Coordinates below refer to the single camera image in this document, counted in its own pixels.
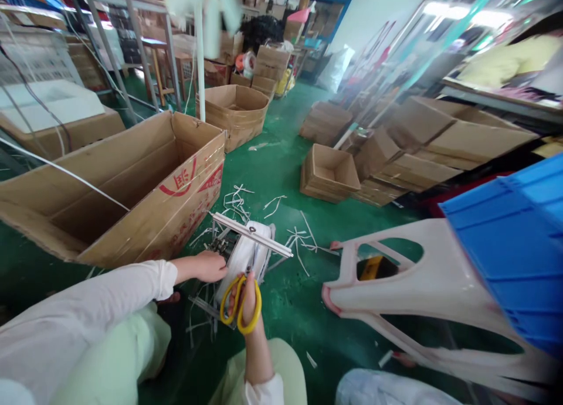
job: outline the wall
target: wall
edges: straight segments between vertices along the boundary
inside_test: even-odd
[[[370,39],[379,34],[387,20],[397,21],[379,51],[385,49],[405,25],[422,0],[352,0],[329,47],[336,52],[350,46],[360,54]]]

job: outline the hand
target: hand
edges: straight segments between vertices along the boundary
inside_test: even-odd
[[[204,250],[194,257],[194,277],[202,282],[217,282],[227,275],[225,258],[214,251]]]
[[[248,275],[248,278],[246,279],[245,286],[240,291],[239,309],[240,309],[240,304],[244,304],[244,307],[242,308],[242,321],[245,324],[245,326],[251,322],[252,317],[254,317],[254,310],[256,308],[256,284],[254,283],[254,279],[255,279],[254,272],[251,271],[250,274]],[[233,312],[237,311],[234,310],[235,295],[236,295],[236,286],[234,286],[230,292],[229,311],[228,311],[229,315],[232,315]]]
[[[212,251],[202,251],[197,256],[181,257],[170,260],[178,269],[176,284],[191,278],[203,282],[217,282],[227,275],[225,259]]]

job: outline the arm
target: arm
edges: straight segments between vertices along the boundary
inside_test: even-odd
[[[25,386],[37,404],[48,404],[84,351],[132,312],[168,298],[177,283],[218,280],[225,273],[225,260],[204,251],[130,264],[58,292],[0,328],[0,379]]]
[[[242,319],[245,325],[252,320],[256,308],[254,272],[246,280]],[[255,329],[245,336],[246,369],[244,398],[248,405],[283,405],[283,381],[274,371],[272,355],[264,330],[262,316]]]

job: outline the scissors handle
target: scissors handle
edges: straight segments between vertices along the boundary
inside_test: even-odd
[[[242,287],[245,281],[246,281],[246,276],[243,275],[240,278],[233,280],[229,288],[227,288],[227,290],[225,291],[225,295],[223,296],[223,300],[221,301],[219,317],[221,319],[221,322],[223,322],[226,325],[230,325],[235,319],[236,311],[240,300],[240,292],[242,291]],[[238,312],[238,317],[236,321],[237,327],[239,328],[240,333],[242,333],[243,335],[248,335],[254,330],[256,324],[258,323],[258,319],[260,318],[260,313],[262,312],[262,294],[260,293],[260,288],[258,287],[258,282],[256,282],[256,280],[254,280],[254,284],[256,287],[256,306],[254,308],[254,316],[252,316],[252,320],[250,321],[248,326],[245,327],[242,321],[242,308],[244,307],[244,303],[246,301],[246,296],[245,296],[244,299],[242,300],[242,304],[240,306],[240,310]],[[236,285],[236,294],[235,294],[235,303],[233,305],[233,314],[225,317],[225,304],[235,285]]]

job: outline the white plastic stool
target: white plastic stool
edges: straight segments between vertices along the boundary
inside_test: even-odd
[[[388,238],[420,244],[424,249],[422,258],[415,264],[379,242]],[[399,262],[399,273],[359,281],[358,249],[362,244]],[[364,321],[420,365],[525,399],[546,399],[545,389],[519,380],[551,384],[558,361],[527,343],[510,326],[446,219],[421,220],[331,246],[340,247],[340,277],[323,285],[323,300],[338,316]],[[475,326],[505,336],[524,352],[510,355],[426,348],[387,322],[382,314],[428,316]]]

